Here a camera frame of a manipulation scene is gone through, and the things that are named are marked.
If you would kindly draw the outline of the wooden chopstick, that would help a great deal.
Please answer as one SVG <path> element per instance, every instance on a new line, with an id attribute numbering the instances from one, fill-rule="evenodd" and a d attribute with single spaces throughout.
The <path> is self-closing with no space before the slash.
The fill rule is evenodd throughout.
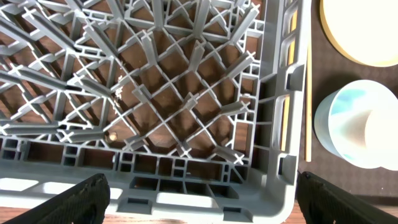
<path id="1" fill-rule="evenodd" d="M 290 20 L 290 32 L 293 32 L 297 27 L 297 11 L 294 12 L 291 20 Z M 289 45 L 289 51 L 287 55 L 287 65 L 290 65 L 294 62 L 294 53 L 295 53 L 295 39 Z M 290 105 L 290 97 L 287 96 L 284 100 L 284 110 L 282 117 L 282 134 L 280 140 L 280 150 L 285 151 L 286 139 L 287 139 L 287 126 L 289 121 L 289 105 Z"/>
<path id="2" fill-rule="evenodd" d="M 312 161 L 312 40 L 308 41 L 305 95 L 305 161 Z"/>

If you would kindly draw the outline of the yellow round plate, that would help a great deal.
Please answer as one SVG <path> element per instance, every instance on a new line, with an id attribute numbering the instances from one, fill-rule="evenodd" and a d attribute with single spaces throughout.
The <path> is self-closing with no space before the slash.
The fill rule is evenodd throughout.
<path id="1" fill-rule="evenodd" d="M 341 55 L 372 67 L 397 65 L 397 0 L 321 0 L 319 11 Z"/>

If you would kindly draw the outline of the light blue bowl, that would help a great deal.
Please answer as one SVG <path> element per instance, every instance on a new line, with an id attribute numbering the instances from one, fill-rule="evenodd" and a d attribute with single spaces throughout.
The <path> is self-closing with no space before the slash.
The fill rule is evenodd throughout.
<path id="1" fill-rule="evenodd" d="M 313 126 L 322 146 L 352 165 L 397 170 L 397 97 L 384 85 L 345 85 L 318 105 Z"/>

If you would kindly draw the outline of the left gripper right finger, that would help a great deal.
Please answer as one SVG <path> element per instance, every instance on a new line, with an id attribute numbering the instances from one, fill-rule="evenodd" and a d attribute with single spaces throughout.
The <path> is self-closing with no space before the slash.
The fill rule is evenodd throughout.
<path id="1" fill-rule="evenodd" d="M 307 223 L 397 224 L 397 217 L 311 172 L 298 173 L 295 194 Z"/>

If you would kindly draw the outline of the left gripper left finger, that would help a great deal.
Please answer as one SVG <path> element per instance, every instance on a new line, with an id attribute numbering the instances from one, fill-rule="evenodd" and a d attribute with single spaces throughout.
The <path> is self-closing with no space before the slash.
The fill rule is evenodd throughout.
<path id="1" fill-rule="evenodd" d="M 99 173 L 7 223 L 103 223 L 109 203 L 110 186 L 105 175 Z"/>

